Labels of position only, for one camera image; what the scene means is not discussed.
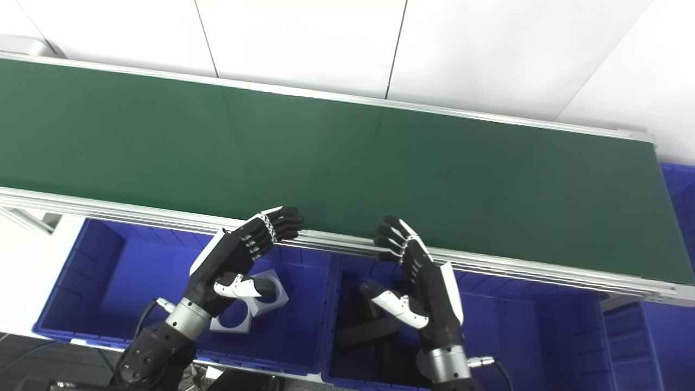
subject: blue plastic bin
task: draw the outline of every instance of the blue plastic bin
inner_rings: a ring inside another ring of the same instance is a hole
[[[354,325],[350,295],[372,279],[403,292],[400,269],[390,262],[342,256],[332,331]],[[537,282],[457,272],[464,306],[463,333],[469,356],[495,356],[506,366],[517,391],[613,391],[610,353],[598,293]],[[427,388],[418,379],[419,340],[403,325],[388,344],[385,374],[374,347],[343,353],[332,349],[322,372],[328,383],[358,390]],[[474,369],[488,391],[506,390],[494,367]]]
[[[210,238],[87,220],[34,332],[57,340],[75,338],[97,346],[127,347],[151,299],[181,300],[190,265]],[[256,261],[252,274],[274,269],[289,302],[254,318],[250,334],[206,331],[199,340],[199,357],[276,372],[317,373],[324,359],[324,322],[332,302],[328,288],[335,285],[332,278],[337,276],[333,257],[277,246]],[[157,309],[149,322],[165,316]]]
[[[605,314],[618,391],[695,389],[695,308],[635,303]]]
[[[661,169],[695,269],[695,167],[662,163]]]

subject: robotic hand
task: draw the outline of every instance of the robotic hand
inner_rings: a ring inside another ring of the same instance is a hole
[[[403,220],[387,216],[374,244],[385,249],[380,260],[397,262],[415,288],[416,298],[401,296],[377,282],[360,286],[362,294],[399,320],[417,328],[432,369],[433,391],[479,391],[463,350],[464,313],[451,263],[434,263],[420,237]]]
[[[195,358],[195,340],[236,298],[273,294],[271,280],[247,277],[254,261],[294,239],[302,217],[292,207],[263,211],[235,230],[221,229],[191,267],[183,299],[169,317],[146,327],[121,355],[112,385],[176,390]]]

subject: circular hole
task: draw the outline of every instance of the circular hole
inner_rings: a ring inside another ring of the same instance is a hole
[[[260,301],[261,303],[271,304],[277,300],[277,295],[275,294],[275,292],[273,292],[272,294],[269,294],[267,296],[256,297],[256,300]]]
[[[249,308],[244,300],[234,301],[229,308],[218,317],[223,327],[237,327],[241,325],[249,315]]]

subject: green conveyor belt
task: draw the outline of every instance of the green conveyor belt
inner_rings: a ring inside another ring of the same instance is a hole
[[[694,282],[642,141],[0,60],[0,186]]]

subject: connector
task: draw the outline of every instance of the connector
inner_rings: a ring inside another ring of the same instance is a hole
[[[169,312],[170,314],[174,312],[174,309],[176,308],[176,306],[171,301],[168,301],[163,297],[157,298],[157,305],[162,307],[166,312]]]
[[[495,358],[492,356],[482,356],[482,357],[471,357],[468,359],[469,368],[478,368],[485,365],[492,365],[495,363]]]

